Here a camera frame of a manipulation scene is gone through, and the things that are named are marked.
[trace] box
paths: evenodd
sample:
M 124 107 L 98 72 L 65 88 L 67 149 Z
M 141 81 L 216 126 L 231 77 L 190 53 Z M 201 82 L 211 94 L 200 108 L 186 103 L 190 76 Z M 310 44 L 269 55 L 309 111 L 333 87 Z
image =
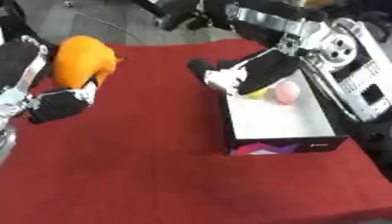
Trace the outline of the box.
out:
M 301 95 L 292 105 L 280 105 L 273 91 L 262 99 L 223 97 L 226 141 L 231 155 L 289 154 L 333 151 L 347 139 L 339 116 L 299 70 L 287 80 L 296 82 Z

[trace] red tablecloth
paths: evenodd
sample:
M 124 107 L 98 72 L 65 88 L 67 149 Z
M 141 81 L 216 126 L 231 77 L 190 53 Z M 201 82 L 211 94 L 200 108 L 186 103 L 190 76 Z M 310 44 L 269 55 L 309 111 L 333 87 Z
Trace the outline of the red tablecloth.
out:
M 256 224 L 392 218 L 392 185 L 351 141 L 338 150 L 223 156 L 217 94 L 190 58 L 235 59 L 244 40 L 122 46 L 83 115 L 32 126 L 0 169 L 4 224 Z

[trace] wire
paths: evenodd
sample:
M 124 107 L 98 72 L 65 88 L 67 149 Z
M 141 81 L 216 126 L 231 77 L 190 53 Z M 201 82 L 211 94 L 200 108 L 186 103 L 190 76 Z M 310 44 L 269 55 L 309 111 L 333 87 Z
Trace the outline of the wire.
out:
M 85 17 L 85 18 L 89 18 L 89 19 L 91 19 L 91 20 L 94 20 L 94 21 L 97 21 L 97 22 L 100 22 L 100 23 L 103 23 L 103 24 L 105 24 L 105 25 L 110 25 L 110 26 L 116 28 L 116 29 L 119 30 L 119 31 L 125 32 L 127 35 L 129 35 L 130 37 L 132 37 L 139 45 L 141 45 L 141 46 L 146 46 L 146 44 L 145 44 L 138 36 L 136 36 L 135 34 L 131 33 L 130 31 L 127 31 L 127 30 L 121 28 L 120 26 L 118 26 L 118 25 L 116 25 L 116 24 L 112 24 L 112 23 L 110 23 L 110 22 L 108 22 L 108 21 L 101 20 L 101 19 L 96 18 L 96 17 L 90 17 L 89 15 L 84 14 L 84 13 L 81 13 L 81 12 L 78 12 L 78 11 L 75 11 L 75 14 L 76 14 L 76 15 L 79 15 L 79 16 L 83 16 L 83 17 Z

